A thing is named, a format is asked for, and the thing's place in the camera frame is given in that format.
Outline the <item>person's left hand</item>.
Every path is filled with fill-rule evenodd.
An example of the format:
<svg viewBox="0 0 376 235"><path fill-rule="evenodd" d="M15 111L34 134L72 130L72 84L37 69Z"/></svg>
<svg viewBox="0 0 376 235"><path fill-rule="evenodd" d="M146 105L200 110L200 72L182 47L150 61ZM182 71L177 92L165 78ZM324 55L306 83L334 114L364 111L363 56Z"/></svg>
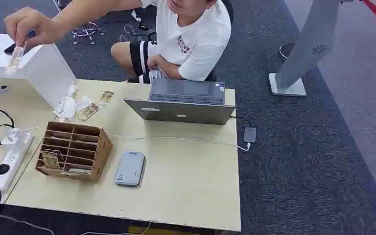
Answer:
<svg viewBox="0 0 376 235"><path fill-rule="evenodd" d="M148 56L147 65L151 71L159 70L166 64L166 60L160 54L154 54Z"/></svg>

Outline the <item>person's right hand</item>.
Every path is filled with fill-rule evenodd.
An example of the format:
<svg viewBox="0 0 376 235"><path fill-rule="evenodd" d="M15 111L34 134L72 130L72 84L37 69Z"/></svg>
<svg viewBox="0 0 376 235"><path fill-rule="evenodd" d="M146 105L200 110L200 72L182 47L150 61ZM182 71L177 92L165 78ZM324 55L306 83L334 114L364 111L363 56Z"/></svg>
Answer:
<svg viewBox="0 0 376 235"><path fill-rule="evenodd" d="M7 34L17 46L26 43L27 47L33 48L53 44L63 36L54 20L30 7L7 16L4 24Z"/></svg>

